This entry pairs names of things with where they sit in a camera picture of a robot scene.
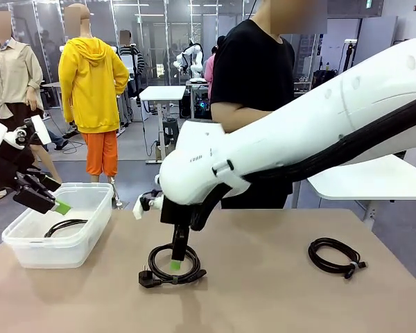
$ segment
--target black and white striped shirt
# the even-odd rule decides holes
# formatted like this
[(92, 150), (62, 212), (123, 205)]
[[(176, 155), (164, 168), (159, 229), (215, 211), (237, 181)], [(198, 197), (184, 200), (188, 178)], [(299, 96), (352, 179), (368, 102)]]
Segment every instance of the black and white striped shirt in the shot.
[(119, 54), (120, 56), (132, 55), (133, 64), (136, 63), (135, 58), (137, 56), (137, 73), (141, 75), (144, 72), (144, 68), (145, 68), (144, 56), (140, 53), (139, 49), (135, 46), (135, 44), (131, 44), (130, 46), (120, 46)]

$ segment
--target orange pants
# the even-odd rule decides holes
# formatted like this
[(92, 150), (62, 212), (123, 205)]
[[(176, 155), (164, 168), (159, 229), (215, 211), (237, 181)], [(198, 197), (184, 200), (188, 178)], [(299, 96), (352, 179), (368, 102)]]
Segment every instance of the orange pants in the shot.
[(117, 174), (116, 131), (106, 133), (82, 133), (88, 146), (86, 172), (99, 176), (102, 171), (109, 177)]

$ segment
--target white plastic bin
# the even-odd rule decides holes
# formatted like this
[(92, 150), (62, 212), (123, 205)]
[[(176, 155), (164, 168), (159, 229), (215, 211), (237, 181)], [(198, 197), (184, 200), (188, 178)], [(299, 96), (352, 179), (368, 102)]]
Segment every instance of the white plastic bin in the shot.
[[(25, 268), (75, 268), (81, 266), (102, 235), (112, 212), (112, 186), (97, 183), (63, 184), (54, 196), (72, 206), (66, 215), (40, 214), (27, 209), (1, 234)], [(86, 224), (44, 234), (54, 224), (68, 219), (86, 219)]]

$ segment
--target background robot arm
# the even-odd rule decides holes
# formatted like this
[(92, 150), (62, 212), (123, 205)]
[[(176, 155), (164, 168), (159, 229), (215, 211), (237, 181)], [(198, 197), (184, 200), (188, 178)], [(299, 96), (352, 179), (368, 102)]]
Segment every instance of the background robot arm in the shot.
[(174, 67), (178, 68), (179, 71), (186, 70), (188, 65), (187, 59), (185, 56), (192, 59), (192, 64), (190, 65), (190, 69), (192, 72), (193, 78), (199, 78), (202, 76), (203, 70), (203, 51), (200, 44), (192, 44), (190, 47), (187, 47), (181, 54), (179, 54), (176, 58), (177, 60), (173, 63)]
[(24, 123), (13, 132), (6, 132), (0, 124), (0, 188), (14, 189), (15, 201), (40, 213), (55, 210), (66, 214), (70, 207), (57, 202), (50, 192), (60, 184), (33, 166), (31, 140), (37, 135), (43, 144), (51, 142), (43, 121), (36, 116)]
[[(414, 147), (416, 39), (375, 55), (232, 134), (219, 124), (186, 122), (158, 178), (164, 196), (161, 222), (175, 226), (172, 259), (183, 260), (189, 228), (203, 229), (222, 197), (244, 192), (252, 182), (295, 182)], [(155, 206), (151, 200), (141, 208), (150, 206)]]

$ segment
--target mannequin hand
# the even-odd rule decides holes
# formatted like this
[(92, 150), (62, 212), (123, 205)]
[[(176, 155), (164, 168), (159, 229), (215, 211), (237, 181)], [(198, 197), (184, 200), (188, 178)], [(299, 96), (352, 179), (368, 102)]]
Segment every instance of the mannequin hand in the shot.
[(28, 90), (26, 90), (25, 104), (31, 107), (31, 111), (35, 111), (37, 108), (37, 97), (35, 96), (35, 89), (32, 87), (28, 87)]

